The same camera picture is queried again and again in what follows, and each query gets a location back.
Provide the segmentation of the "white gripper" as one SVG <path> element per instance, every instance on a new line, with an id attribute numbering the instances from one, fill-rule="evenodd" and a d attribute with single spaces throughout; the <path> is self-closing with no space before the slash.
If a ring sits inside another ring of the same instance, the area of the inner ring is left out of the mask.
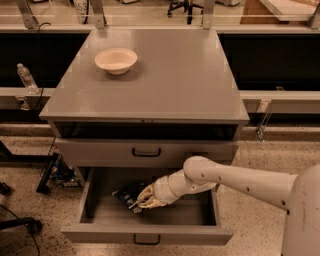
<path id="1" fill-rule="evenodd" d="M 137 197 L 137 205 L 142 209 L 153 209 L 172 204 L 178 199 L 179 197 L 172 192 L 169 186 L 169 177 L 163 176 L 140 192 Z"/>

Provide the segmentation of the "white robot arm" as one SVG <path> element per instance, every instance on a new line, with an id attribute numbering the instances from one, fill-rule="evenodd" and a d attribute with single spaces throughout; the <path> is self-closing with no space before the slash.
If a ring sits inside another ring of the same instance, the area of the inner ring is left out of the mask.
<path id="1" fill-rule="evenodd" d="M 219 164 L 202 156 L 158 178 L 137 198 L 141 208 L 174 203 L 222 184 L 286 211 L 281 256 L 320 256 L 320 166 L 299 175 Z"/>

